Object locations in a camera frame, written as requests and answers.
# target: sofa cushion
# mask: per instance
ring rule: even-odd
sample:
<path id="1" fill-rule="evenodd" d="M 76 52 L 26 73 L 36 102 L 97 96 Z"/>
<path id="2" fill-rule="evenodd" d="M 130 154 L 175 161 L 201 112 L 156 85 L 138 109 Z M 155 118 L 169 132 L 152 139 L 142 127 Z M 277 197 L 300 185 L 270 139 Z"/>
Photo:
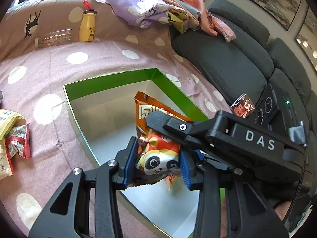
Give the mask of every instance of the sofa cushion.
<path id="1" fill-rule="evenodd" d="M 296 112 L 297 122 L 304 121 L 305 123 L 308 123 L 309 120 L 303 102 L 301 101 L 301 98 L 299 97 L 296 89 L 294 88 L 289 78 L 285 75 L 285 73 L 282 72 L 280 69 L 274 69 L 273 74 L 269 78 L 268 82 L 273 86 L 277 86 L 288 92 L 294 110 Z M 308 124 L 306 124 L 306 131 L 307 133 L 309 131 Z"/>
<path id="2" fill-rule="evenodd" d="M 309 131 L 308 134 L 308 148 L 307 148 L 307 156 L 308 156 L 308 163 L 312 166 L 312 172 L 313 172 L 313 183 L 312 188 L 309 192 L 310 196 L 316 194 L 317 192 L 317 178 L 316 178 L 316 172 L 317 172 L 317 139 L 316 135 Z"/>
<path id="3" fill-rule="evenodd" d="M 309 128 L 317 133 L 317 96 L 314 91 L 310 92 L 305 109 L 309 119 Z"/>
<path id="4" fill-rule="evenodd" d="M 274 64 L 268 52 L 249 34 L 232 23 L 230 20 L 227 20 L 226 18 L 219 15 L 215 16 L 226 23 L 236 34 L 237 38 L 231 42 L 235 44 L 236 47 L 238 47 L 240 51 L 255 64 L 256 67 L 259 68 L 265 78 L 269 78 L 274 70 Z"/>
<path id="5" fill-rule="evenodd" d="M 208 10 L 210 13 L 214 13 L 230 20 L 260 43 L 261 46 L 265 47 L 268 38 L 270 37 L 270 32 L 263 24 L 238 6 L 227 0 L 214 0 L 209 5 Z"/>
<path id="6" fill-rule="evenodd" d="M 242 93 L 256 103 L 267 83 L 260 70 L 222 35 L 188 30 L 172 40 L 177 54 L 192 62 L 230 104 Z"/>
<path id="7" fill-rule="evenodd" d="M 270 51 L 274 66 L 282 70 L 293 83 L 302 102 L 305 104 L 312 84 L 308 75 L 291 49 L 280 38 L 275 39 Z"/>

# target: clear bottle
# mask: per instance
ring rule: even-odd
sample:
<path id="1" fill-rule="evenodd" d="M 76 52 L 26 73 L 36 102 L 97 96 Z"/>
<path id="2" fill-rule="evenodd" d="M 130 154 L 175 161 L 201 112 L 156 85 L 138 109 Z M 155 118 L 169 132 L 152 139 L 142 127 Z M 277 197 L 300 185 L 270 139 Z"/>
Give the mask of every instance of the clear bottle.
<path id="1" fill-rule="evenodd" d="M 72 32 L 71 28 L 50 32 L 43 40 L 35 39 L 35 47 L 45 48 L 70 43 Z"/>

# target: green box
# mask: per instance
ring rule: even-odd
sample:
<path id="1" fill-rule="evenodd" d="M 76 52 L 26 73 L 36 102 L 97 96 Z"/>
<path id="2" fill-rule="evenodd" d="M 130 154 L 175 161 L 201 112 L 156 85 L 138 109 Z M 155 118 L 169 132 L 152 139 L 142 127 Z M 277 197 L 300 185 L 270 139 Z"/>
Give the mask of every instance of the green box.
<path id="1" fill-rule="evenodd" d="M 91 163 L 98 167 L 136 136 L 134 96 L 142 91 L 195 121 L 207 116 L 158 69 L 98 76 L 64 86 L 69 118 Z M 170 191 L 165 180 L 118 193 L 118 199 L 160 237 L 185 238 L 193 231 L 198 191 L 177 179 Z"/>

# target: pink polka dot bedsheet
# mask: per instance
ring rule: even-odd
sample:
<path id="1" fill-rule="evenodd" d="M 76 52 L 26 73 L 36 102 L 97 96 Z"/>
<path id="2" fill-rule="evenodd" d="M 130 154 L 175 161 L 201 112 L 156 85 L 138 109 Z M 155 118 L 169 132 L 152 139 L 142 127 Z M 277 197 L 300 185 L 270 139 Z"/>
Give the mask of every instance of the pink polka dot bedsheet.
<path id="1" fill-rule="evenodd" d="M 230 111 L 223 96 L 173 51 L 167 25 L 132 27 L 104 0 L 88 0 L 98 12 L 95 41 L 77 42 L 83 1 L 32 0 L 8 12 L 0 23 L 2 108 L 19 112 L 30 122 L 32 157 L 12 159 L 14 175 L 0 181 L 0 199 L 26 235 L 70 171 L 92 169 L 69 121 L 63 85 L 156 67 L 208 117 L 217 110 Z M 72 43 L 35 49 L 36 38 L 67 28 L 73 29 Z M 125 237 L 157 237 L 121 204 L 119 210 Z"/>

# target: deer print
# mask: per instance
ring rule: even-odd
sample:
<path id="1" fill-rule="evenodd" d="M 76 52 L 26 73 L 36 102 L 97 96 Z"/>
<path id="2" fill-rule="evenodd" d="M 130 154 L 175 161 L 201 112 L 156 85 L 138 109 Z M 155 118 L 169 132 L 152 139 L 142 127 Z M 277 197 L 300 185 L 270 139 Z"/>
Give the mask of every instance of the deer print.
<path id="1" fill-rule="evenodd" d="M 26 29 L 25 29 L 25 38 L 24 40 L 28 40 L 30 37 L 32 37 L 32 34 L 30 34 L 30 29 L 32 27 L 34 27 L 35 25 L 38 26 L 38 18 L 41 15 L 41 11 L 39 13 L 39 15 L 37 16 L 37 14 L 35 13 L 35 19 L 31 22 L 31 14 L 30 14 L 30 18 L 28 19 L 28 21 L 26 22 Z"/>

